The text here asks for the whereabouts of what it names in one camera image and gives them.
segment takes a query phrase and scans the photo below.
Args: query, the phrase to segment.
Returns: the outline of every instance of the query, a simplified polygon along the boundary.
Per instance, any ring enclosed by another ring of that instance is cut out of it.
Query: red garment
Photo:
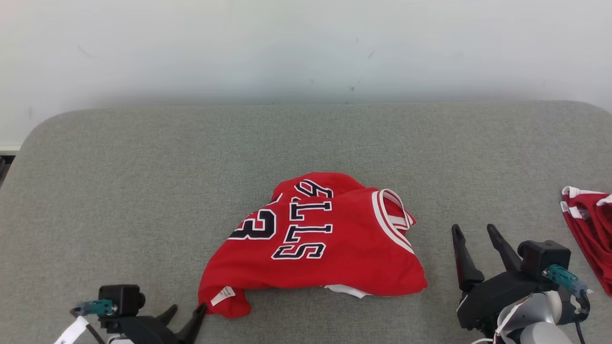
[[[281,183],[274,196],[208,262],[198,298],[211,313],[249,314],[246,289],[327,286],[361,297],[427,286],[403,235],[414,221],[394,192],[327,173]]]
[[[561,209],[570,231],[599,279],[612,295],[612,198],[607,193],[565,187]]]

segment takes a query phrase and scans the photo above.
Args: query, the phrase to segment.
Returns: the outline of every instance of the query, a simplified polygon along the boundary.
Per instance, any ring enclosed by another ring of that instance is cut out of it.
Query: white wall
[[[612,110],[611,13],[608,0],[0,0],[0,146],[114,105],[506,94]]]

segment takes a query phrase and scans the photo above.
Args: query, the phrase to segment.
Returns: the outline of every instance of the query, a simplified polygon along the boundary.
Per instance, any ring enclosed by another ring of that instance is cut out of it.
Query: gray table
[[[274,186],[339,171],[396,191],[429,288],[359,300],[323,288],[249,292],[251,315],[209,316],[199,343],[471,343],[459,327],[450,226],[478,267],[503,265],[487,223],[515,247],[552,239],[595,291],[588,343],[612,335],[602,291],[559,207],[561,189],[612,191],[612,116],[575,102],[135,108],[38,126],[0,189],[0,334],[53,343],[76,302],[137,283],[142,314],[177,303],[178,330],[204,266]],[[577,342],[573,326],[564,327]],[[83,342],[93,342],[86,334]]]

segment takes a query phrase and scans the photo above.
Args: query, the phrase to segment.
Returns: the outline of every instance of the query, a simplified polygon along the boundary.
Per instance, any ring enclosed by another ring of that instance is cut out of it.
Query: white care label
[[[225,288],[221,289],[221,291],[219,291],[219,293],[217,294],[217,296],[215,296],[212,300],[211,300],[211,304],[213,306],[217,305],[219,302],[227,299],[228,297],[232,297],[232,296],[236,296],[236,293],[234,293],[234,290],[230,287],[230,286],[226,286]]]
[[[75,322],[72,325],[68,326],[68,328],[62,333],[61,336],[55,341],[53,344],[72,344],[77,338],[87,329],[87,325],[89,323],[85,318],[79,316],[76,318]]]

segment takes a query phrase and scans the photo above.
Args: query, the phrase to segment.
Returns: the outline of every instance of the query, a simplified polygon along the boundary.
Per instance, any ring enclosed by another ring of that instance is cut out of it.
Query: green cable connector
[[[554,283],[564,286],[576,297],[580,296],[581,290],[584,290],[585,292],[589,290],[589,287],[585,283],[580,282],[578,276],[557,264],[549,266],[548,269],[542,272],[542,274]]]
[[[81,302],[75,308],[74,313],[77,315],[111,315],[117,310],[117,306],[113,305],[111,300],[93,300]]]

